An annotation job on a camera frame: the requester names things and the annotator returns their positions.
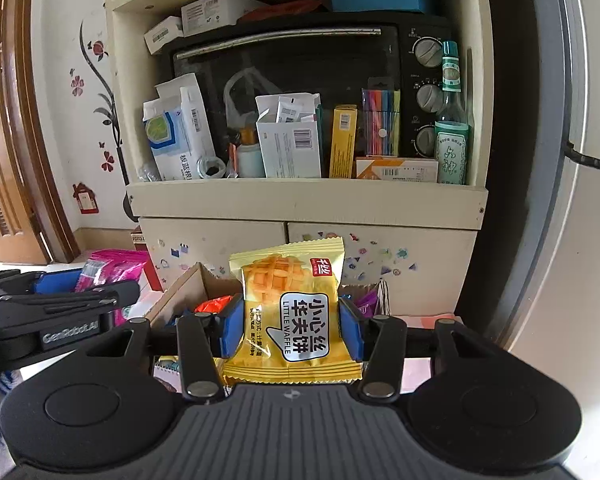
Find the light blue toast snack packet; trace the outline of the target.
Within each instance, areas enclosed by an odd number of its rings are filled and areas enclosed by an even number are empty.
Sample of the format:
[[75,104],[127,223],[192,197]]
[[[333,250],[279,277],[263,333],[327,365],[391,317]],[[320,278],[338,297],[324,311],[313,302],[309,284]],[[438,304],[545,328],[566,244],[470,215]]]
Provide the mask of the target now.
[[178,356],[159,356],[152,369],[154,376],[171,392],[182,392],[180,360]]

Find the coloured marker set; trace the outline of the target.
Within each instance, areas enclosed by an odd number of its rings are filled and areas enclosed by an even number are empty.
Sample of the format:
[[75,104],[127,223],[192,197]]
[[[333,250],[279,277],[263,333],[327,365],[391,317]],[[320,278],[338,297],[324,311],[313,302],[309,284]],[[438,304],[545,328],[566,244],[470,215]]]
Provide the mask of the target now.
[[363,89],[363,127],[367,156],[398,156],[401,91]]

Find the wooden door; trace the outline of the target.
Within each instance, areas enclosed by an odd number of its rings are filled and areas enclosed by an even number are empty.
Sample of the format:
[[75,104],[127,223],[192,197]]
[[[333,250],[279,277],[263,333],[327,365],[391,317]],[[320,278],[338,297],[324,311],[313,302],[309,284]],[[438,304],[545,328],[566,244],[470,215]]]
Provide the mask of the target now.
[[67,263],[80,253],[35,99],[32,0],[0,0],[0,262]]

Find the red gift box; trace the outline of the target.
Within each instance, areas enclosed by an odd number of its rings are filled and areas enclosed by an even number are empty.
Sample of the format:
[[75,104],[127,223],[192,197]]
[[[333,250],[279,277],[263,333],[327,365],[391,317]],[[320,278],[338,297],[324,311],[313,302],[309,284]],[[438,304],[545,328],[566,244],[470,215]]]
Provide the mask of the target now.
[[160,281],[160,278],[158,277],[157,270],[154,264],[152,263],[151,255],[149,253],[149,249],[145,242],[145,237],[140,226],[137,226],[134,230],[131,231],[131,240],[134,249],[137,252],[143,252],[147,257],[147,261],[144,265],[144,274],[146,276],[146,280],[148,281],[148,285],[154,292],[162,292],[162,283]]

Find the cream cabinet with stickers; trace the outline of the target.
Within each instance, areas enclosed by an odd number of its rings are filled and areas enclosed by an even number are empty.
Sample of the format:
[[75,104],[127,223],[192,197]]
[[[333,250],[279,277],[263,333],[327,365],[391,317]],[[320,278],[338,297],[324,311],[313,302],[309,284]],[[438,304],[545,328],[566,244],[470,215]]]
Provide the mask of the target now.
[[336,237],[343,281],[450,312],[486,209],[489,0],[107,0],[158,285]]

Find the white blue wipes pack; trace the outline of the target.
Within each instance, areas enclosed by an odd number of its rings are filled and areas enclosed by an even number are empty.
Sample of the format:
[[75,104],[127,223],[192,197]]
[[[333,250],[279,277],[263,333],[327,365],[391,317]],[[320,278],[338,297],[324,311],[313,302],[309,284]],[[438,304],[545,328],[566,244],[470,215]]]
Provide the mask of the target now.
[[157,84],[143,104],[143,124],[163,181],[198,180],[198,162],[214,157],[204,98],[194,73]]

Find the yellow little waffle packet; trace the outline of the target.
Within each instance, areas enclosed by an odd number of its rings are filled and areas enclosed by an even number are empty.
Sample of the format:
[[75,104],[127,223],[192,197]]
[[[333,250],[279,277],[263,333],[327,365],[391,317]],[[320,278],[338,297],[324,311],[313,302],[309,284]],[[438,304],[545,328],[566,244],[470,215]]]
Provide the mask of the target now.
[[230,256],[242,282],[244,334],[222,365],[231,385],[333,384],[362,378],[340,335],[340,237]]

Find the red snack packet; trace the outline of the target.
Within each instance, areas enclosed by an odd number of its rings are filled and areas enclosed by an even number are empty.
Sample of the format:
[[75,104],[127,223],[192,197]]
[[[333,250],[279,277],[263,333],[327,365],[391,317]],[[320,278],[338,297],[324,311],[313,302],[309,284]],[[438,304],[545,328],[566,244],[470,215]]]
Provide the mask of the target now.
[[230,303],[230,300],[232,299],[233,297],[230,295],[208,299],[196,307],[194,312],[218,314]]

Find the silver refrigerator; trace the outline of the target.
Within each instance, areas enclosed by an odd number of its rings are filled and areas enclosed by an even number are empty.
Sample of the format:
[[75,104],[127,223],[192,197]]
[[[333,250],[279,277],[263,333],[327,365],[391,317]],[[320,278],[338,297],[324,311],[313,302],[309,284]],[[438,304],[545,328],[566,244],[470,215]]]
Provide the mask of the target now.
[[489,197],[456,307],[563,384],[567,460],[600,479],[600,0],[490,0]]

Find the purple noodle snack packet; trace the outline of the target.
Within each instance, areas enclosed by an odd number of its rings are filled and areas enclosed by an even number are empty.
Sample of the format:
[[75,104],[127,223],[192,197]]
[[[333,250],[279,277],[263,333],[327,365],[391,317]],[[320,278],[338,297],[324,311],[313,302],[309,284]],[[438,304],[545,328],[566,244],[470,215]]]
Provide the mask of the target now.
[[372,318],[381,311],[379,285],[368,284],[352,288],[352,301],[363,318]]

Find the yellow upright box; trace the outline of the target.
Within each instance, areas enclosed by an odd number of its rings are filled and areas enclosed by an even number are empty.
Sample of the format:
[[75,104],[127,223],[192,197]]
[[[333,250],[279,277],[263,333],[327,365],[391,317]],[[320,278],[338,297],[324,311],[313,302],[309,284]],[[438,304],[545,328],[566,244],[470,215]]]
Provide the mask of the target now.
[[331,179],[350,179],[357,131],[358,108],[355,105],[336,106],[332,113],[332,150],[329,162]]

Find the white cardboard milk box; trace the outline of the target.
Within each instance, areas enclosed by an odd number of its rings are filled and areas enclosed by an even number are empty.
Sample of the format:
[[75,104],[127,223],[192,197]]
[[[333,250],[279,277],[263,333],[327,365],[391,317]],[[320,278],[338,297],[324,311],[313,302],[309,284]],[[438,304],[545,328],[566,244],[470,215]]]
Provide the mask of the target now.
[[[174,315],[180,315],[189,308],[195,309],[204,301],[242,291],[242,283],[234,278],[217,278],[201,263],[195,263],[184,272],[148,310],[145,318],[151,326],[165,326]],[[389,285],[385,280],[369,285],[341,285],[341,296],[350,296],[358,306],[371,292],[377,296],[372,307],[372,315],[389,314]]]

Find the orange white flat box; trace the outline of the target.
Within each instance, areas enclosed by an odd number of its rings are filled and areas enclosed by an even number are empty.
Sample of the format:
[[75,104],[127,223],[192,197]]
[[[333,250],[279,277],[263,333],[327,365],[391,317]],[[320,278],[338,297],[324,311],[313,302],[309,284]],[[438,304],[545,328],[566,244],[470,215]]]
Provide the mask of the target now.
[[361,180],[387,180],[436,183],[438,162],[430,158],[358,157],[355,177]]

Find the white carton with barcode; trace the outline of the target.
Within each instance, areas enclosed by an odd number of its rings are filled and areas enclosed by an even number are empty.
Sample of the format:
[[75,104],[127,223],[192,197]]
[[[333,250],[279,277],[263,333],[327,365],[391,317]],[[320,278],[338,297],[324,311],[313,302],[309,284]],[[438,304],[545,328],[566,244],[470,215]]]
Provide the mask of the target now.
[[257,96],[256,122],[267,178],[322,176],[318,93]]

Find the pink snack packet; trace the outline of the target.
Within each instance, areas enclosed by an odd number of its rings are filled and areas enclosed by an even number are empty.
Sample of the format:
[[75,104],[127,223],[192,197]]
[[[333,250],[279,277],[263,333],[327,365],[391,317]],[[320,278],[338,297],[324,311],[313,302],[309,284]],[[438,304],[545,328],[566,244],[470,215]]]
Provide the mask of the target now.
[[[80,292],[96,286],[129,280],[136,281],[140,285],[140,276],[144,272],[146,261],[145,254],[136,250],[95,250],[82,266],[74,291]],[[119,326],[126,321],[126,315],[133,306],[134,304],[112,312],[114,326]]]

